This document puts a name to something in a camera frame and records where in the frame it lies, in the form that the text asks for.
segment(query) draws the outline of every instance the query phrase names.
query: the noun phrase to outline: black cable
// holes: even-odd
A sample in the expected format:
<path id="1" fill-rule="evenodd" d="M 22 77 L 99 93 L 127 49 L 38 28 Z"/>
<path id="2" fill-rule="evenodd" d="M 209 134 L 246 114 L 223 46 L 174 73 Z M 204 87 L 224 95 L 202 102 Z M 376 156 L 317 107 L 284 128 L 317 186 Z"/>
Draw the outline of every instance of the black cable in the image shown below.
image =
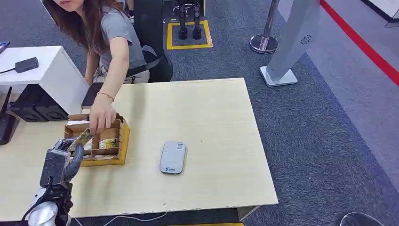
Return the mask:
<path id="1" fill-rule="evenodd" d="M 13 70 L 15 70 L 15 68 L 10 69 L 10 70 L 6 70 L 6 71 L 3 71 L 3 72 L 0 72 L 0 74 L 6 73 L 6 72 L 10 72 L 10 71 L 13 71 Z"/>
<path id="2" fill-rule="evenodd" d="M 53 186 L 53 177 L 50 176 L 49 177 L 49 182 L 48 182 L 48 186 L 46 187 L 46 190 L 44 191 L 44 194 L 36 201 L 36 203 L 30 207 L 28 209 L 28 211 L 24 214 L 24 216 L 22 217 L 22 221 L 25 220 L 26 216 L 32 211 L 33 208 L 37 207 L 39 204 L 42 203 L 42 200 L 44 197 L 46 197 L 48 195 L 48 192 L 50 191 L 50 188 Z"/>

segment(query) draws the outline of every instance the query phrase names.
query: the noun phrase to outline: woman's right arm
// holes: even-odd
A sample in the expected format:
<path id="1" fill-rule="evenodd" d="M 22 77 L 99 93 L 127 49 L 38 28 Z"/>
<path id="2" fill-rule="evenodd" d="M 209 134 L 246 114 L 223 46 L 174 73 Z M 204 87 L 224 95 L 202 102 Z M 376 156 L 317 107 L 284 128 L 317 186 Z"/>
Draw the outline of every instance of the woman's right arm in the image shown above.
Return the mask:
<path id="1" fill-rule="evenodd" d="M 85 80 L 89 85 L 93 83 L 93 76 L 94 73 L 96 73 L 99 62 L 100 62 L 100 55 L 92 51 L 87 52 Z"/>

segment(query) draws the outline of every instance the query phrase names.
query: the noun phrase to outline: office chair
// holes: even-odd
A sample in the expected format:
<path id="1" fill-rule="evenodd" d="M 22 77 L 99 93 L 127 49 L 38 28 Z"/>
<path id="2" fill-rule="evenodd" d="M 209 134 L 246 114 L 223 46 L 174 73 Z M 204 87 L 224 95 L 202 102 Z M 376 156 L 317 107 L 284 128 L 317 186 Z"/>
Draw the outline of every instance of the office chair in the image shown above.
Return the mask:
<path id="1" fill-rule="evenodd" d="M 173 76 L 173 64 L 163 47 L 163 0 L 135 0 L 134 27 L 141 47 L 149 46 L 154 50 L 143 50 L 146 65 L 135 68 L 137 73 L 149 70 L 149 82 L 170 81 Z"/>

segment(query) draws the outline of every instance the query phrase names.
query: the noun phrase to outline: wooden table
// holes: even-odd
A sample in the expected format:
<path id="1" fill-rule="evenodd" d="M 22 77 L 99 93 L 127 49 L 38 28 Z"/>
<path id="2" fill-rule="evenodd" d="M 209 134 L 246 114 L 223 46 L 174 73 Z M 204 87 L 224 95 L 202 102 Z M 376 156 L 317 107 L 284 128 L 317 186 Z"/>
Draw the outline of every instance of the wooden table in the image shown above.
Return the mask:
<path id="1" fill-rule="evenodd" d="M 237 207 L 242 220 L 278 203 L 244 79 L 124 85 L 113 106 L 131 129 L 126 164 L 81 168 L 72 217 Z M 21 123 L 0 147 L 0 221 L 29 208 L 64 124 Z M 177 176 L 159 171 L 167 140 L 187 145 Z"/>

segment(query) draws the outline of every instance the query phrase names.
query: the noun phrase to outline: gray device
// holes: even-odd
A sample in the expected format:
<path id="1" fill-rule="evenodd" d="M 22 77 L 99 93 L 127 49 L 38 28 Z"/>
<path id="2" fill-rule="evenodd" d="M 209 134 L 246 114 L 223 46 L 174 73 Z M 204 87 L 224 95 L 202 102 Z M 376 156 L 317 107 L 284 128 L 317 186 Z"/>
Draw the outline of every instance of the gray device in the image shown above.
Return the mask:
<path id="1" fill-rule="evenodd" d="M 186 145 L 183 142 L 167 141 L 162 149 L 160 171 L 162 173 L 180 174 L 183 171 Z"/>

